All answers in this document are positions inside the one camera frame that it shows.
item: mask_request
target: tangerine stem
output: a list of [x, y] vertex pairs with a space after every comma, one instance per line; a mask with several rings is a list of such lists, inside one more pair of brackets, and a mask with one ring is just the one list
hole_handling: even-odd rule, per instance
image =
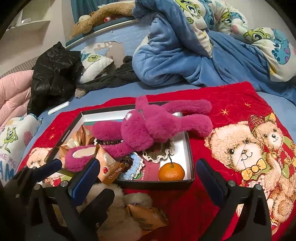
[[169, 157], [169, 159], [170, 159], [171, 166], [174, 167], [174, 164], [173, 164], [173, 161], [172, 161], [172, 159], [171, 159], [171, 157], [170, 157], [170, 154], [168, 154], [168, 157]]

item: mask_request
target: blue blanket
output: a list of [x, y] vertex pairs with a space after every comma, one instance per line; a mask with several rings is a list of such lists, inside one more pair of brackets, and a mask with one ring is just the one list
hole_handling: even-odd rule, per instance
[[135, 0], [133, 15], [151, 24], [133, 57], [134, 71], [144, 83], [160, 86], [185, 79], [193, 85], [220, 86], [249, 81], [257, 91], [283, 96], [296, 104], [295, 85], [271, 81], [271, 65], [262, 50], [205, 26], [200, 35], [208, 36], [207, 48], [208, 40], [200, 40], [174, 0]]

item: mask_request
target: star print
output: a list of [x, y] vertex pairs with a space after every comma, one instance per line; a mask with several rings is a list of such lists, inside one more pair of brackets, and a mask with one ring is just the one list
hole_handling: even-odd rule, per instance
[[229, 111], [226, 111], [226, 109], [225, 109], [225, 110], [222, 110], [222, 112], [221, 112], [220, 114], [223, 114], [223, 115], [226, 114], [226, 115], [228, 115], [228, 112], [229, 112]]

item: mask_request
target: grey grid headboard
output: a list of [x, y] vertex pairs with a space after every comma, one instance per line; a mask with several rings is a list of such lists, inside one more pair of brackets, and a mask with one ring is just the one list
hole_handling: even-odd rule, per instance
[[3, 75], [1, 75], [0, 79], [3, 78], [4, 76], [8, 75], [8, 74], [11, 74], [11, 73], [32, 69], [34, 67], [37, 59], [38, 59], [38, 57], [29, 59], [26, 62], [14, 67], [13, 69], [11, 69], [11, 70], [7, 71], [6, 73], [4, 73]]

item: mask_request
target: pink plush rabbit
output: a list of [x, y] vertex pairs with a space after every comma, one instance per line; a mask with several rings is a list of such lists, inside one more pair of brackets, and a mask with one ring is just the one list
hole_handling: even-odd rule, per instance
[[[211, 103], [207, 100], [175, 100], [156, 105], [149, 104], [146, 96], [141, 96], [136, 99], [136, 109], [127, 113], [122, 122], [97, 122], [93, 126], [93, 135], [102, 141], [123, 140], [116, 145], [104, 146], [113, 158], [119, 158], [134, 151], [146, 150], [155, 142], [165, 143], [183, 131], [194, 130], [201, 137], [208, 136], [213, 126], [206, 114], [211, 108]], [[181, 118], [173, 115], [180, 111], [196, 114]], [[90, 156], [74, 158], [73, 153], [87, 147], [69, 150], [65, 158], [68, 170], [79, 171], [86, 165]]]

